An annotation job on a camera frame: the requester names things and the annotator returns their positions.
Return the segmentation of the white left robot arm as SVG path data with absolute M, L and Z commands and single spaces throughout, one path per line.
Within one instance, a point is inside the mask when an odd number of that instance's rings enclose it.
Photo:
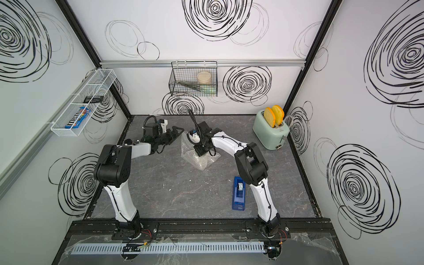
M 159 153 L 160 146 L 171 145 L 184 132 L 180 127 L 166 127 L 167 120 L 155 120 L 143 126 L 140 140 L 128 139 L 122 145 L 105 145 L 94 169 L 95 180 L 109 195 L 118 230 L 127 233 L 131 240 L 144 233 L 139 211 L 129 191 L 131 160 Z

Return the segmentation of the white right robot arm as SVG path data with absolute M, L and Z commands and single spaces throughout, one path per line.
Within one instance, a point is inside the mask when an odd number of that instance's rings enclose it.
M 238 176 L 253 192 L 261 220 L 261 233 L 268 238 L 274 237 L 281 218 L 268 186 L 269 167 L 257 144 L 238 141 L 218 128 L 210 128 L 205 121 L 195 125 L 195 129 L 187 133 L 187 138 L 200 157 L 221 149 L 235 159 Z

